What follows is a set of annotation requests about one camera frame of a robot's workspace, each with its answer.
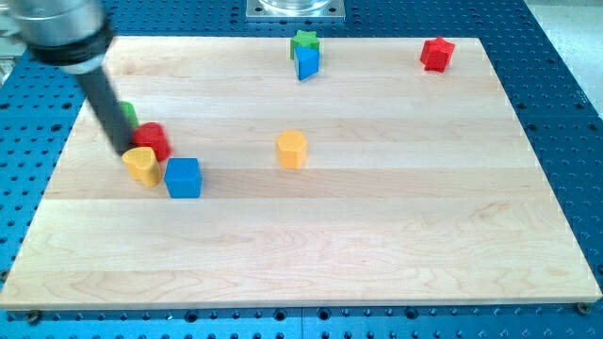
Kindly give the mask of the black pusher rod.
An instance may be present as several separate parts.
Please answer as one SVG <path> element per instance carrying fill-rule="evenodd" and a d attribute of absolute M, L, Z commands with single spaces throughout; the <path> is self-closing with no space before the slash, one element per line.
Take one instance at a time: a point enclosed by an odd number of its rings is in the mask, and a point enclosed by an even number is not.
<path fill-rule="evenodd" d="M 114 152 L 123 155 L 134 148 L 133 128 L 122 112 L 103 67 L 99 66 L 88 73 L 76 74 L 74 77 L 86 94 Z"/>

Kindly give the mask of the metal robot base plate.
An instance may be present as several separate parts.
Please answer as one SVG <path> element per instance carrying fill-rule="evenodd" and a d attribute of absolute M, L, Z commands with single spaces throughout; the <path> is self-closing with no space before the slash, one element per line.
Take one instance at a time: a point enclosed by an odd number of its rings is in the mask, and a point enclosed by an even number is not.
<path fill-rule="evenodd" d="M 246 17 L 250 21 L 344 20 L 344 0 L 247 0 Z"/>

